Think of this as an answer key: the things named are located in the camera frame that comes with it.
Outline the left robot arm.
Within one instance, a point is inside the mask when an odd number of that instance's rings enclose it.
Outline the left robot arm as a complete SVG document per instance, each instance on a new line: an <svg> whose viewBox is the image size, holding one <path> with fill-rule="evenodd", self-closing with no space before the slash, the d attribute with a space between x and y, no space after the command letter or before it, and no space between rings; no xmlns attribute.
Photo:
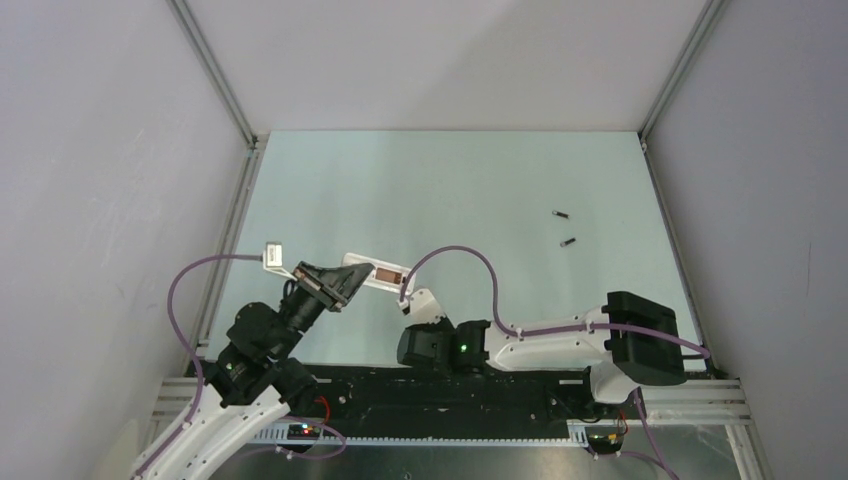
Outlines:
<svg viewBox="0 0 848 480"><path fill-rule="evenodd" d="M292 352L324 312L346 307L374 271L370 263L299 263L276 307L243 306L214 361L193 357L190 403L131 466L134 479L208 479L260 430L314 406L317 381Z"/></svg>

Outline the white remote control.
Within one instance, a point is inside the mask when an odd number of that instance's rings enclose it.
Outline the white remote control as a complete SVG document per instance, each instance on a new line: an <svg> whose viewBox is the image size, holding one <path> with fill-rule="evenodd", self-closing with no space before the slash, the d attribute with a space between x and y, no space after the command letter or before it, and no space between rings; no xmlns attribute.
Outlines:
<svg viewBox="0 0 848 480"><path fill-rule="evenodd" d="M367 287L393 292L394 294L400 293L405 282L408 282L408 291L414 288L416 276L411 274L411 269L408 267L351 252L343 256L341 265L349 266L362 263L369 263L374 267L364 283Z"/></svg>

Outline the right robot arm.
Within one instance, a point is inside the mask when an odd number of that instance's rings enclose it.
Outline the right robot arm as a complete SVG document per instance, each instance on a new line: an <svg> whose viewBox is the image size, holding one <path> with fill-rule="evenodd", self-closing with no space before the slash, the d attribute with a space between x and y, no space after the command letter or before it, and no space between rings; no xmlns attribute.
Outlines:
<svg viewBox="0 0 848 480"><path fill-rule="evenodd" d="M584 410L608 416L638 387L686 380L675 312L630 292L610 292L605 304L561 325L532 333L488 320L453 324L426 288L398 301L409 319L397 360L443 375L581 369Z"/></svg>

